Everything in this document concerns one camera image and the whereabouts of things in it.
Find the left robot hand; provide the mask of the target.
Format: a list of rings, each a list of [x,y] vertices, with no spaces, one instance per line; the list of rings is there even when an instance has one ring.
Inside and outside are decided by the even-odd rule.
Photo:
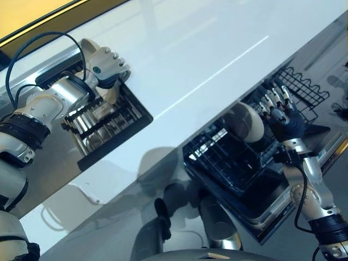
[[[128,64],[111,51],[101,47],[87,59],[88,69],[97,78],[97,86],[110,89],[116,82],[124,83],[131,75]]]

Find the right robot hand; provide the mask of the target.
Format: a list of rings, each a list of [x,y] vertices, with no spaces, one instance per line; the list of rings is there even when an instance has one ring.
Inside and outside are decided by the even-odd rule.
[[[261,119],[268,124],[278,142],[303,137],[306,126],[289,96],[286,86],[273,87],[259,102],[262,110]]]

